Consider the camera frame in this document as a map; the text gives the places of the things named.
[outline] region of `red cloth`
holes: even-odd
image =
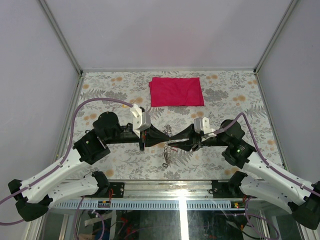
[[[199,77],[153,77],[149,87],[151,107],[205,105]]]

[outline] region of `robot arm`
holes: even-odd
[[[225,120],[220,129],[225,129],[231,122],[232,120]],[[197,151],[202,147],[226,146],[222,156],[229,164],[267,181],[267,183],[259,181],[256,184],[253,178],[245,173],[236,172],[229,181],[230,185],[239,188],[246,195],[261,198],[283,208],[298,223],[307,228],[315,230],[318,227],[320,223],[320,181],[312,184],[272,162],[267,165],[258,155],[257,150],[242,139],[245,132],[238,122],[224,131],[214,131],[208,125],[207,118],[197,118],[194,124],[171,138],[188,140],[168,145],[185,151]]]
[[[32,221],[45,214],[55,204],[80,196],[102,196],[110,186],[103,172],[96,171],[84,179],[62,183],[72,174],[88,169],[110,153],[108,144],[139,143],[141,151],[145,147],[169,140],[169,136],[156,129],[150,116],[133,105],[130,108],[133,123],[120,126],[113,112],[102,113],[93,123],[93,129],[74,143],[67,156],[58,159],[43,171],[26,180],[12,180],[9,190],[12,194],[25,189],[14,198],[16,208],[25,221]]]

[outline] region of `patterned table surface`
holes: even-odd
[[[152,77],[200,77],[204,106],[150,107],[148,83]],[[197,117],[208,117],[211,127],[218,129],[223,120],[234,119],[239,112],[244,112],[264,156],[282,165],[252,71],[87,72],[78,104],[99,97],[120,99],[144,107],[156,128],[166,131],[171,127],[173,135],[184,130]],[[85,130],[91,130],[92,123],[106,111],[115,112],[121,125],[132,122],[128,107],[105,101],[90,102],[78,112],[73,142],[79,140]],[[240,119],[239,123],[246,132],[243,139],[253,144],[245,121]],[[205,147],[196,152],[171,150],[170,165],[164,168],[164,146],[160,143],[140,152],[137,143],[109,145],[109,155],[72,178],[78,179],[89,171],[99,170],[113,180],[212,180],[229,179],[238,170],[222,157],[225,147]]]

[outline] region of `white wall panel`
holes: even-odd
[[[47,0],[83,69],[251,68],[291,0]]]
[[[320,181],[319,10],[318,0],[300,1],[259,71],[288,166],[314,183]]]
[[[0,199],[13,179],[53,160],[77,74],[35,0],[0,1]],[[20,220],[16,201],[0,222]],[[22,239],[26,223],[0,226],[0,239]]]

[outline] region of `metal frame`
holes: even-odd
[[[63,35],[54,15],[52,14],[46,0],[37,0],[37,2],[39,3],[40,7],[42,8],[45,16],[48,19],[48,22],[50,23],[50,25],[52,26],[52,29],[54,31],[54,33],[56,34],[59,42],[61,43],[62,48],[65,51],[65,54],[68,56],[69,60],[71,61],[72,66],[74,67],[74,70],[81,75],[82,74],[82,69],[81,66],[79,65],[77,59],[75,58],[73,52],[70,49],[70,46],[65,38],[65,36]]]
[[[291,0],[289,6],[287,7],[282,19],[280,20],[278,26],[276,27],[268,45],[266,46],[260,60],[258,61],[257,65],[254,68],[254,72],[258,73],[262,67],[262,65],[264,64],[267,56],[270,53],[270,50],[273,48],[275,42],[277,41],[280,33],[282,32],[284,26],[286,25],[289,17],[291,16],[292,12],[296,9],[298,3],[300,2],[300,0]]]
[[[265,111],[266,111],[267,117],[268,117],[270,125],[271,125],[273,136],[275,137],[275,140],[276,140],[275,142],[276,142],[276,146],[278,148],[278,152],[279,152],[281,161],[284,164],[284,166],[286,167],[286,169],[290,172],[290,168],[288,166],[288,162],[287,162],[286,157],[284,155],[284,150],[283,150],[283,147],[281,145],[278,132],[277,132],[277,130],[275,128],[275,122],[274,122],[274,119],[273,119],[272,114],[270,112],[270,108],[269,108],[269,105],[268,105],[268,102],[267,102],[267,99],[266,99],[265,91],[264,91],[264,89],[263,89],[263,87],[261,85],[259,74],[257,72],[255,73],[255,79],[256,79],[256,81],[258,83],[258,88],[259,88],[260,94],[262,96],[262,101],[263,101],[263,104],[265,106]]]
[[[78,100],[80,97],[80,93],[81,93],[81,89],[82,89],[83,84],[84,84],[84,77],[79,76],[77,83],[76,83],[76,86],[75,86],[73,93],[72,93],[72,98],[71,98],[71,101],[70,101],[70,104],[68,107],[65,121],[62,126],[62,131],[61,131],[61,134],[59,137],[58,145],[56,147],[56,150],[54,153],[54,159],[52,160],[52,163],[54,163],[57,159],[62,157],[62,155],[67,147],[67,140],[68,140],[68,136],[70,134],[70,125],[71,125],[72,116],[73,116],[73,113],[75,112],[75,109],[78,106]]]
[[[86,73],[112,73],[112,72],[170,72],[170,71],[253,71],[253,67],[242,67],[242,68],[221,68],[221,67],[211,67],[211,68],[119,68],[119,69],[106,69],[106,68],[94,68],[94,69],[84,69],[83,74]]]
[[[29,222],[27,227],[26,235],[24,236],[25,240],[37,240],[40,237],[41,229],[44,223],[44,217],[39,217],[34,221]]]
[[[69,215],[65,214],[63,216],[63,221],[62,221],[61,231],[60,231],[60,235],[59,235],[59,240],[65,240],[68,220],[69,220]]]
[[[128,180],[126,181],[125,194],[121,199],[113,199],[114,206],[106,209],[112,210],[111,213],[111,225],[116,222],[116,210],[175,210],[179,211],[179,199],[181,196],[187,200],[186,207],[189,211],[243,211],[243,208],[232,207],[231,201],[241,202],[241,198],[216,198],[214,199],[208,190],[212,187],[211,181],[155,181],[155,180]],[[105,198],[85,198],[82,202],[81,210],[89,209],[101,209],[97,208],[98,201],[106,200]],[[259,199],[253,199],[251,206],[255,214],[260,213],[261,201]],[[54,211],[59,211],[64,214],[65,210],[75,210],[79,205],[80,199],[70,200],[65,203],[58,204]],[[76,220],[76,226],[80,225],[81,216],[78,216]],[[269,230],[263,221],[255,219],[254,222],[257,228],[266,236],[269,236]],[[115,235],[115,227],[110,229],[110,238],[113,239]]]

